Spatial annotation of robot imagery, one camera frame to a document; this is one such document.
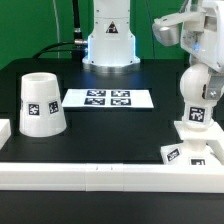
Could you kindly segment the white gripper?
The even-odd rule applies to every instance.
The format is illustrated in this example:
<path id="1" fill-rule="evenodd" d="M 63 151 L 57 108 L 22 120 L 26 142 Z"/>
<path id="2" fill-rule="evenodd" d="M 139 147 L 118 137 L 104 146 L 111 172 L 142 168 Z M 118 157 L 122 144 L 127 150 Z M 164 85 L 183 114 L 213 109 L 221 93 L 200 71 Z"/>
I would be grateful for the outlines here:
<path id="1" fill-rule="evenodd" d="M 224 72 L 224 0 L 189 0 L 187 13 L 198 18 L 183 23 L 181 48 L 217 72 Z M 219 100 L 224 75 L 209 75 L 203 87 L 205 100 Z"/>

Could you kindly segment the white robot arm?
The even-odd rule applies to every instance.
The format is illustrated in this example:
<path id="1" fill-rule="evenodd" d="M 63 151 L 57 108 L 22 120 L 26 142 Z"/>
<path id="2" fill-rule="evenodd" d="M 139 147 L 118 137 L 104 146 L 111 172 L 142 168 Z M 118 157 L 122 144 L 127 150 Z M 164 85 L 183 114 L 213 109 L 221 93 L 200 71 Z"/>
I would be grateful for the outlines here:
<path id="1" fill-rule="evenodd" d="M 94 28 L 87 39 L 87 69 L 120 72 L 140 62 L 130 31 L 130 0 L 93 0 Z M 204 97 L 217 100 L 224 87 L 224 0 L 184 0 L 181 9 L 154 20 L 152 32 L 164 46 L 180 45 L 193 61 L 208 66 Z"/>

